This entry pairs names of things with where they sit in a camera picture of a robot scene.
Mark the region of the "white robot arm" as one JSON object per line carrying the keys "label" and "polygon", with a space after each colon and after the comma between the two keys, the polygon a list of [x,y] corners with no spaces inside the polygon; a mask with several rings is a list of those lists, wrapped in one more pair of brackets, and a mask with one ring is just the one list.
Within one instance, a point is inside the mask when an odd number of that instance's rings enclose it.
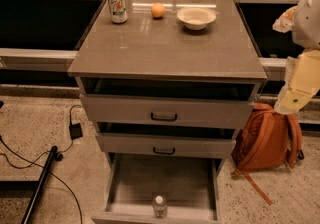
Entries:
{"label": "white robot arm", "polygon": [[304,48],[296,58],[287,58],[285,85],[274,105],[277,113],[297,113],[320,90],[320,0],[300,0],[283,12],[272,28],[291,31],[293,42]]}

